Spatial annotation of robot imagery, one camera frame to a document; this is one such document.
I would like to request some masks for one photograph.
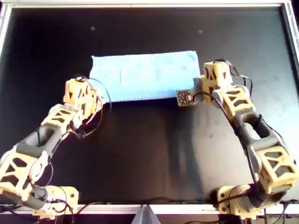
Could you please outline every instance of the robotic arm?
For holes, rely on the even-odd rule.
[[[78,77],[65,84],[64,105],[49,111],[37,131],[7,151],[0,160],[0,194],[16,204],[34,209],[33,215],[54,219],[75,212],[78,191],[74,187],[40,187],[35,184],[59,143],[82,121],[100,111],[104,99],[87,80]]]
[[[232,85],[231,64],[216,60],[205,63],[204,69],[205,74],[194,80],[192,90],[177,92],[178,105],[193,105],[198,95],[202,101],[225,112],[248,158],[254,183],[220,188],[218,209],[241,219],[256,219],[261,209],[277,204],[294,186],[299,178],[295,160],[283,140],[256,113],[247,87]]]

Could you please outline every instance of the blue cloth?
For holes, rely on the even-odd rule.
[[[176,97],[176,91],[193,88],[193,78],[200,76],[195,51],[92,58],[90,78],[106,86],[112,102]],[[108,101],[103,86],[90,82]]]

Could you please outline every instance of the wire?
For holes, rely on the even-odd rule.
[[[18,208],[21,208],[22,206],[21,205],[14,205],[13,208],[10,208],[9,206],[4,206],[3,210],[1,211],[2,212],[10,212],[11,214],[17,216],[18,218],[22,219],[22,220],[25,220],[25,221],[29,221],[29,222],[36,222],[36,219],[35,218],[31,218],[31,217],[24,217],[18,213],[16,213],[14,210],[15,209],[18,209]]]
[[[65,213],[66,213],[66,209],[69,208],[70,212],[71,212],[71,224],[75,224],[75,216],[74,216],[74,213],[73,213],[73,208],[67,203],[67,195],[66,195],[66,192],[65,190],[62,188],[62,187],[59,187],[63,192],[64,192],[64,195],[65,195],[65,200],[62,200],[62,199],[53,199],[52,201],[48,201],[49,203],[65,203],[65,207],[64,209],[62,209],[61,211],[57,211],[56,209],[53,208],[53,210],[56,212],[56,213],[61,213],[61,212],[64,212],[64,216],[65,216]]]
[[[233,200],[233,199],[237,199],[237,198],[240,198],[240,197],[246,197],[246,196],[248,196],[247,193],[239,194],[239,195],[235,195],[235,196],[231,196],[231,197],[227,197],[227,198],[224,198],[223,200],[218,201],[218,202],[216,203],[216,205],[219,205],[219,204],[221,204],[221,203],[223,203],[223,202],[231,201],[231,200]]]
[[[86,138],[87,136],[93,134],[95,131],[97,131],[97,130],[99,129],[99,127],[100,127],[100,125],[101,125],[101,123],[102,123],[102,121],[103,121],[104,106],[103,106],[103,103],[102,103],[102,101],[101,101],[101,97],[97,94],[96,90],[93,88],[93,86],[91,85],[91,83],[88,81],[88,78],[86,78],[85,76],[78,76],[78,77],[80,77],[81,79],[83,79],[84,81],[86,81],[86,82],[89,84],[89,86],[91,87],[92,91],[96,94],[97,99],[98,99],[97,109],[98,109],[98,107],[99,107],[99,103],[100,103],[100,106],[101,106],[100,120],[99,120],[97,126],[96,126],[93,130],[89,131],[88,133],[85,133],[85,132],[84,132],[83,130],[81,130],[80,128],[76,128],[76,129],[75,129],[74,133],[75,133],[76,131],[81,131],[81,132],[84,133],[83,136],[78,136],[78,135],[76,135],[78,138],[80,138],[80,139],[84,139],[84,138]],[[105,88],[105,90],[106,90],[106,92],[107,92],[107,95],[108,95],[108,97],[109,97],[109,102],[110,102],[110,109],[109,109],[109,112],[108,112],[108,114],[109,114],[109,113],[111,112],[111,110],[112,110],[112,101],[111,101],[111,97],[110,97],[110,94],[109,94],[107,88],[104,86],[104,84],[103,84],[101,81],[99,81],[99,80],[97,80],[97,79],[94,79],[94,78],[90,78],[90,79],[99,82],[99,83]],[[90,121],[94,118],[95,114],[98,112],[97,109],[94,111],[93,115],[92,115],[92,116],[90,117],[90,119],[87,121],[86,125],[89,124]]]
[[[52,162],[49,162],[49,165],[50,165],[50,167],[51,167],[51,176],[50,176],[50,178],[49,178],[47,184],[46,184],[44,187],[47,187],[47,186],[50,184],[50,182],[52,181],[53,175],[54,175],[54,167],[53,167]]]
[[[198,95],[207,95],[210,98],[212,98],[217,103],[217,105],[219,106],[219,108],[222,110],[222,112],[223,112],[224,116],[226,117],[226,119],[228,120],[229,124],[232,126],[231,121],[230,121],[230,119],[228,117],[228,114],[226,113],[226,111],[225,111],[222,103],[220,103],[218,99],[216,99],[212,94],[210,94],[208,92],[201,91],[201,92],[197,92],[197,93],[194,94],[194,96],[193,96],[193,102],[195,102],[195,98]]]
[[[250,77],[241,75],[241,74],[238,72],[237,68],[236,68],[230,61],[228,61],[228,60],[226,60],[226,59],[216,59],[216,60],[214,60],[214,62],[225,62],[226,64],[228,64],[228,65],[229,65],[229,70],[230,70],[230,73],[232,74],[232,76],[243,78],[243,84],[244,84],[244,86],[246,86],[246,87],[247,87],[247,85],[246,85],[246,79],[248,79],[248,80],[250,81],[250,91],[249,91],[249,95],[250,95],[250,97],[251,97],[251,95],[252,95],[252,91],[253,91],[253,82],[252,82],[252,80],[251,80]]]
[[[281,215],[280,215],[280,216],[278,217],[278,219],[277,219],[275,222],[273,222],[272,224],[277,224],[277,223],[279,223],[279,221],[280,221],[282,218],[284,219],[284,220],[283,220],[283,223],[285,223],[285,211],[286,211],[286,208],[289,206],[289,204],[290,204],[290,203],[284,204],[284,209],[283,209]]]
[[[108,98],[109,98],[109,111],[108,111],[108,113],[107,113],[107,115],[106,115],[106,117],[110,114],[110,112],[112,111],[112,101],[111,101],[111,97],[110,97],[110,95],[109,95],[109,92],[108,92],[108,90],[107,90],[107,88],[105,87],[105,85],[101,82],[101,81],[99,81],[99,80],[97,80],[97,79],[95,79],[95,78],[89,78],[90,80],[94,80],[94,81],[97,81],[98,83],[100,83],[103,87],[104,87],[104,89],[105,89],[105,91],[106,91],[106,93],[107,93],[107,95],[108,95]]]
[[[241,137],[238,135],[237,133],[237,130],[234,128],[233,124],[231,123],[229,117],[228,117],[228,114],[226,113],[222,103],[219,102],[218,99],[216,99],[212,94],[208,93],[208,92],[197,92],[194,94],[193,96],[193,102],[195,102],[195,98],[197,95],[207,95],[209,96],[210,98],[212,98],[212,100],[214,100],[217,105],[219,106],[219,108],[222,110],[223,114],[225,115],[226,119],[228,120],[229,124],[231,125],[231,127],[233,128],[235,134],[239,137],[239,140],[240,140],[240,143],[241,143],[241,146],[246,154],[246,157],[247,157],[247,162],[248,162],[248,165],[249,165],[249,169],[250,169],[250,173],[251,173],[251,177],[253,179],[253,182],[256,183],[257,180],[256,180],[256,176],[254,174],[254,170],[253,170],[253,166],[252,166],[252,162],[251,162],[251,159],[250,159],[250,156],[249,156],[249,152],[248,152],[248,149],[244,146],[244,143],[243,143],[243,140],[241,139]]]
[[[84,209],[86,209],[90,205],[95,205],[95,204],[106,204],[104,202],[91,202],[89,204],[84,205],[77,213],[76,215],[79,215]]]

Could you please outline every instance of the black cable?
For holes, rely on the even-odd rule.
[[[289,204],[290,204],[290,203],[284,204],[284,209],[283,209],[281,215],[280,215],[280,216],[278,217],[278,219],[277,219],[275,222],[273,222],[272,224],[277,224],[277,223],[279,223],[279,221],[280,221],[282,218],[284,218],[284,222],[285,222],[285,211],[286,211],[286,208],[289,206]]]
[[[56,213],[61,213],[61,212],[64,212],[64,216],[65,216],[65,213],[66,213],[66,209],[68,208],[71,212],[71,224],[75,224],[75,216],[74,216],[74,213],[73,213],[73,208],[67,203],[67,201],[65,200],[62,200],[62,199],[53,199],[52,201],[48,201],[49,203],[64,203],[65,204],[65,207],[64,209],[62,209],[61,211],[57,211],[56,209],[53,208],[53,210],[56,212]]]
[[[239,195],[235,195],[235,196],[231,196],[231,197],[227,197],[227,198],[224,198],[223,200],[218,201],[218,202],[216,203],[216,205],[219,205],[219,204],[221,204],[221,203],[223,203],[223,202],[231,201],[231,200],[236,199],[236,198],[246,197],[246,196],[248,196],[247,193],[239,194]]]
[[[110,114],[110,112],[112,111],[112,101],[111,101],[111,97],[110,97],[110,95],[109,95],[109,92],[108,92],[108,90],[107,90],[107,88],[105,87],[105,85],[101,82],[101,81],[99,81],[99,80],[97,80],[97,79],[95,79],[95,78],[89,78],[90,80],[94,80],[94,81],[97,81],[98,83],[100,83],[103,87],[104,87],[104,89],[105,89],[105,91],[106,91],[106,93],[107,93],[107,95],[108,95],[108,98],[109,98],[109,111],[108,111],[108,113],[107,113],[107,115],[106,115],[106,117]]]
[[[24,217],[18,213],[16,213],[14,210],[15,209],[18,209],[22,207],[21,205],[16,205],[14,208],[8,208],[8,206],[5,206],[5,211],[17,216],[18,218],[22,219],[22,220],[25,220],[25,221],[28,221],[28,222],[36,222],[36,219],[35,218],[31,218],[31,217]]]
[[[267,210],[266,209],[263,209],[263,218],[264,218],[264,224],[268,224]]]
[[[214,101],[217,103],[217,105],[219,106],[219,108],[222,110],[224,116],[226,117],[226,119],[228,120],[229,124],[230,124],[231,127],[233,128],[235,134],[239,137],[239,135],[238,135],[238,133],[237,133],[237,130],[234,128],[233,124],[231,123],[231,121],[230,121],[230,119],[229,119],[229,117],[228,117],[228,114],[226,113],[226,111],[225,111],[225,109],[224,109],[222,103],[220,103],[219,100],[216,99],[212,94],[210,94],[210,93],[208,93],[208,92],[203,92],[203,91],[201,91],[201,92],[197,92],[197,93],[194,94],[194,96],[193,96],[193,102],[195,102],[195,98],[196,98],[197,95],[207,95],[207,96],[209,96],[210,98],[212,98],[212,100],[214,100]],[[239,137],[239,140],[240,140],[241,146],[242,146],[242,148],[243,148],[243,150],[244,150],[244,152],[245,152],[245,154],[246,154],[246,157],[247,157],[247,162],[248,162],[248,165],[249,165],[249,169],[250,169],[251,177],[252,177],[252,179],[253,179],[253,182],[256,183],[257,180],[256,180],[256,176],[255,176],[255,174],[254,174],[254,170],[253,170],[253,166],[252,166],[252,162],[251,162],[251,159],[250,159],[250,156],[249,156],[248,149],[244,146],[244,144],[243,144],[243,140],[240,139],[240,137]]]
[[[244,75],[240,75],[240,73],[238,72],[237,68],[230,61],[228,61],[226,59],[216,59],[216,60],[214,60],[214,62],[225,62],[226,64],[228,64],[231,75],[235,76],[235,77],[241,77],[241,78],[243,78],[243,84],[246,87],[247,87],[247,85],[246,85],[246,79],[248,79],[250,81],[249,95],[251,97],[252,91],[253,91],[253,82],[252,82],[252,79],[250,77],[244,76]]]
[[[92,129],[91,131],[89,131],[88,133],[84,132],[84,136],[83,137],[81,137],[81,136],[79,137],[79,135],[76,135],[80,139],[84,139],[84,138],[86,138],[87,136],[93,134],[95,131],[97,131],[99,129],[99,127],[100,127],[100,125],[101,125],[101,123],[103,121],[104,105],[102,104],[100,96],[97,94],[96,90],[93,88],[93,86],[88,81],[88,78],[86,78],[85,76],[79,76],[79,77],[81,77],[82,79],[84,79],[84,81],[86,81],[88,83],[88,85],[91,87],[92,91],[96,94],[98,101],[101,102],[101,115],[100,115],[100,120],[99,120],[97,126],[94,129]],[[106,118],[109,115],[109,113],[111,112],[111,110],[112,110],[112,101],[111,101],[110,94],[109,94],[107,88],[104,86],[104,84],[101,81],[99,81],[97,79],[94,79],[94,78],[90,78],[90,79],[99,82],[105,88],[105,90],[107,92],[107,95],[108,95],[108,98],[109,98],[109,103],[110,103],[110,109],[109,109],[109,112],[107,113],[107,115],[105,116],[105,118]]]
[[[95,205],[95,204],[106,204],[104,202],[91,202],[89,204],[84,205],[81,209],[79,209],[79,211],[77,211],[77,213],[75,215],[79,215],[84,209],[86,209],[88,206],[90,205]]]
[[[212,100],[214,100],[217,103],[217,105],[219,106],[219,108],[222,110],[222,112],[223,112],[224,116],[226,117],[226,119],[228,120],[229,124],[232,126],[231,121],[230,121],[230,119],[228,117],[228,114],[226,113],[226,111],[225,111],[222,103],[220,103],[218,99],[216,99],[212,94],[210,94],[208,92],[203,92],[202,91],[202,92],[197,92],[197,93],[194,94],[194,96],[193,96],[193,102],[195,102],[195,98],[196,98],[197,95],[207,95],[210,98],[212,98]]]

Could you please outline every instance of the circuit board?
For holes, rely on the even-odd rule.
[[[194,105],[193,96],[191,90],[179,90],[177,91],[178,106],[192,106]]]

